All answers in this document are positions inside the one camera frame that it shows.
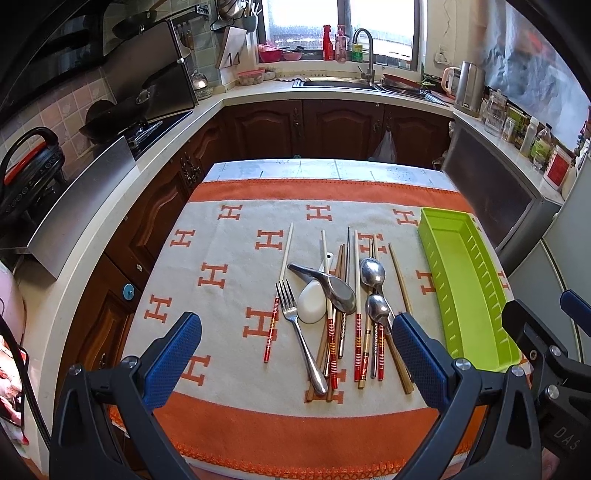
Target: tablecloth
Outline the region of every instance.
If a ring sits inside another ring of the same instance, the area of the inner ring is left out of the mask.
[[[124,349],[124,356],[140,355],[183,312],[200,316],[201,344],[168,403],[155,411],[190,463],[221,467],[237,478],[372,478],[403,466],[437,412],[417,390],[403,393],[388,350],[384,381],[368,379],[365,389],[358,389],[354,316],[348,319],[339,389],[331,403],[305,403],[309,382],[300,346],[281,315],[270,362],[262,357],[290,222],[289,261],[314,268],[322,259],[322,229],[335,254],[346,242],[347,227],[357,229],[361,258],[376,235],[387,272],[384,293],[394,310],[404,310],[387,251],[392,243],[415,318],[444,343],[417,232],[422,206],[472,213],[456,192],[366,181],[214,181],[194,191],[158,257]],[[483,236],[510,299],[501,265]],[[296,295],[305,286],[291,272],[286,278]],[[315,354],[323,322],[301,328]],[[458,453],[469,450],[481,418],[479,411]]]

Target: orange stripe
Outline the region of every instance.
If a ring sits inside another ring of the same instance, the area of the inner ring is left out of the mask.
[[[189,202],[215,200],[335,200],[436,207],[473,213],[458,192],[399,183],[318,179],[254,179],[207,181]]]
[[[484,412],[477,409],[457,453],[470,449]],[[122,424],[118,412],[111,413]],[[395,473],[437,418],[430,408],[368,417],[291,417],[177,392],[154,414],[184,456],[260,475],[323,480]]]

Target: plastic bag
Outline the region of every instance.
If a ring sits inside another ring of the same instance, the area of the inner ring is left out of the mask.
[[[392,139],[392,132],[388,130],[378,148],[375,149],[374,154],[369,158],[371,161],[379,161],[382,163],[396,163],[396,147]]]

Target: blue gripper pad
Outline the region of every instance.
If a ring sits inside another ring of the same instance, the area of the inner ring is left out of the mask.
[[[199,317],[185,312],[165,337],[153,341],[144,352],[138,376],[143,383],[143,401],[147,409],[151,411],[167,402],[201,342],[201,332]]]
[[[572,290],[562,292],[560,308],[591,337],[591,306]]]
[[[409,313],[396,316],[392,337],[427,406],[443,413],[455,390],[452,357]]]

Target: green plastic tray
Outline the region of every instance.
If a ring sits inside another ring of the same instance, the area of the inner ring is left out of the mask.
[[[422,208],[418,234],[433,274],[449,354],[481,370],[501,372],[518,364],[519,349],[501,322],[505,293],[472,218]]]

